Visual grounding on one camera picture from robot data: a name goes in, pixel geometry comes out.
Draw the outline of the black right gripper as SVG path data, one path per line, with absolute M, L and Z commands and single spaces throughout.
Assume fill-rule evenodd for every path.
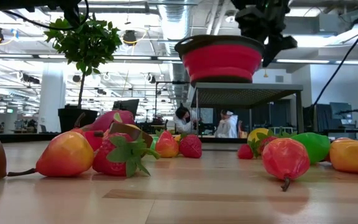
M 269 39 L 265 45 L 262 66 L 267 67 L 278 51 L 295 49 L 298 42 L 290 35 L 283 36 L 286 28 L 285 15 L 288 13 L 288 0 L 233 0 L 238 10 L 235 21 L 241 35 L 251 39 Z

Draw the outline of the red collapsible bowl grey rim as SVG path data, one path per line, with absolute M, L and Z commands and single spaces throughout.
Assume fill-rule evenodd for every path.
M 264 45 L 239 35 L 194 35 L 182 39 L 175 50 L 197 83 L 252 83 L 262 62 Z

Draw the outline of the red toy strawberry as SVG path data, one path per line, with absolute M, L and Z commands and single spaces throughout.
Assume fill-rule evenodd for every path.
M 179 152 L 184 157 L 199 159 L 202 156 L 202 142 L 197 135 L 186 135 L 180 140 Z
M 150 175 L 142 163 L 145 155 L 160 158 L 159 153 L 147 147 L 141 136 L 133 139 L 126 133 L 112 133 L 103 137 L 92 168 L 98 173 L 117 177 L 132 177 L 137 170 Z
M 254 157 L 258 158 L 259 156 L 262 155 L 264 148 L 267 146 L 267 144 L 272 142 L 275 139 L 277 139 L 277 137 L 275 135 L 268 134 L 268 137 L 263 140 L 260 140 L 258 142 L 247 142 L 247 143 L 252 148 Z

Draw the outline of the large green toy fruit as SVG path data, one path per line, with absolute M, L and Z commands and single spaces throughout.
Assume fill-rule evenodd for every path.
M 306 147 L 311 165 L 322 161 L 329 154 L 331 142 L 327 136 L 316 133 L 301 133 L 291 138 Z

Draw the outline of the small red toy fruit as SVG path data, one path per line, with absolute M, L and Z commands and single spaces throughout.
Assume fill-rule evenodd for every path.
M 239 159 L 253 159 L 254 153 L 252 148 L 248 144 L 242 144 L 237 151 L 237 157 Z

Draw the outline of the pink toy dragon fruit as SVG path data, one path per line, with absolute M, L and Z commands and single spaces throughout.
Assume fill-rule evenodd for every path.
M 113 123 L 135 125 L 134 115 L 127 110 L 112 110 L 98 117 L 93 123 L 82 128 L 74 127 L 73 131 L 83 134 L 86 131 L 107 131 Z

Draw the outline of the orange yellow toy pear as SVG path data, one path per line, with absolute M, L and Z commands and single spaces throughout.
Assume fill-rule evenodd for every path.
M 338 139 L 333 141 L 329 157 L 335 170 L 358 174 L 358 140 Z

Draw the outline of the red orange round toy fruit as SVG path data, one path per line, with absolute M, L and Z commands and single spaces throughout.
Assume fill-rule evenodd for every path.
M 71 131 L 83 135 L 92 147 L 93 151 L 97 151 L 102 145 L 104 137 L 104 133 L 102 131 L 84 131 L 80 128 L 73 128 Z

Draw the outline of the green potted tree black pot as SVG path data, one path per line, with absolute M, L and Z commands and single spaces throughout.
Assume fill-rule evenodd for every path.
M 114 60 L 114 53 L 122 45 L 119 29 L 111 21 L 98 20 L 95 15 L 85 20 L 77 28 L 70 28 L 66 19 L 57 19 L 49 24 L 44 32 L 46 42 L 52 43 L 57 53 L 67 59 L 67 64 L 75 64 L 80 74 L 80 90 L 75 106 L 64 106 L 58 110 L 62 132 L 70 131 L 81 114 L 89 123 L 95 121 L 98 114 L 94 110 L 82 108 L 85 79 L 92 74 L 99 74 L 99 66 Z

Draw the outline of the grey perforated metal shelf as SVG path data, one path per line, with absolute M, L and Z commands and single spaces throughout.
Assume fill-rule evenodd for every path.
M 189 92 L 188 99 L 192 108 L 232 108 L 252 109 L 264 103 L 295 95 L 296 128 L 304 132 L 303 107 L 298 84 L 277 83 L 197 83 Z

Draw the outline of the white column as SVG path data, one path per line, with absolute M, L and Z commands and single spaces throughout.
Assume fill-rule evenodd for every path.
M 58 110 L 65 105 L 66 81 L 61 63 L 44 63 L 40 91 L 38 132 L 60 132 Z

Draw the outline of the red orange toy pear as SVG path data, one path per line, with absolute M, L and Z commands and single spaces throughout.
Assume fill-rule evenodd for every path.
M 269 142 L 262 152 L 265 170 L 283 181 L 282 191 L 286 192 L 291 182 L 310 168 L 306 147 L 291 138 L 279 138 Z

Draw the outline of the yellow red toy pear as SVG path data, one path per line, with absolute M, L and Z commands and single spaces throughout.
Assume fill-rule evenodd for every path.
M 93 164 L 94 151 L 83 135 L 68 131 L 53 138 L 36 162 L 35 168 L 8 172 L 8 177 L 38 172 L 46 177 L 74 177 Z

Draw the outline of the silver ventilation duct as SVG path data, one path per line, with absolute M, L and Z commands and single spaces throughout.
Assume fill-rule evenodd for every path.
M 162 4 L 158 6 L 161 16 L 161 30 L 167 56 L 179 57 L 175 46 L 179 40 L 190 36 L 190 6 L 179 4 Z M 182 63 L 169 65 L 171 81 L 188 82 L 189 77 Z M 176 104 L 186 101 L 189 84 L 172 85 L 172 96 Z

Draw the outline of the black aluminium table frame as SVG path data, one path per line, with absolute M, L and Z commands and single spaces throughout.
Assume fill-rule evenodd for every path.
M 32 142 L 32 141 L 50 141 L 54 137 L 58 136 L 58 133 L 46 133 L 46 134 L 0 134 L 0 141 L 2 143 L 12 142 Z M 216 139 L 207 138 L 203 136 L 200 138 L 202 143 L 233 143 L 240 144 L 246 143 L 247 139 Z

